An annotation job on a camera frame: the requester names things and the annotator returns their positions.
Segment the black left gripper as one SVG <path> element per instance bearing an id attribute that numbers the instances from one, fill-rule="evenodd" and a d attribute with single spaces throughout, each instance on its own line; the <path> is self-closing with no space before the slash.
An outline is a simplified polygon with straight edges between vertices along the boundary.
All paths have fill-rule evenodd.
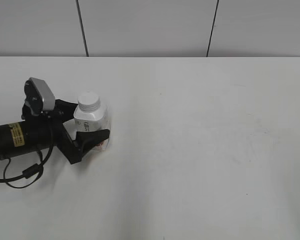
<path id="1" fill-rule="evenodd" d="M 67 132 L 64 123 L 74 118 L 77 103 L 61 99 L 55 100 L 53 111 L 31 115 L 30 109 L 22 107 L 21 129 L 24 137 L 23 148 L 28 152 L 57 147 L 70 164 L 82 161 L 82 158 L 94 147 L 110 137 L 109 129 L 92 132 L 76 132 L 75 142 Z"/>

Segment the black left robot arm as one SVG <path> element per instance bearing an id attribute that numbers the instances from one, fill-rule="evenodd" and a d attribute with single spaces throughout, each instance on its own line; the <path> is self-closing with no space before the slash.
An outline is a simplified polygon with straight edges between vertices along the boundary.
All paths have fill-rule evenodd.
<path id="1" fill-rule="evenodd" d="M 57 147 L 71 164 L 81 162 L 90 150 L 110 137 L 110 130 L 77 132 L 72 139 L 64 123 L 74 118 L 76 107 L 76 103 L 57 99 L 53 110 L 34 116 L 24 105 L 22 121 L 0 125 L 0 161 Z"/>

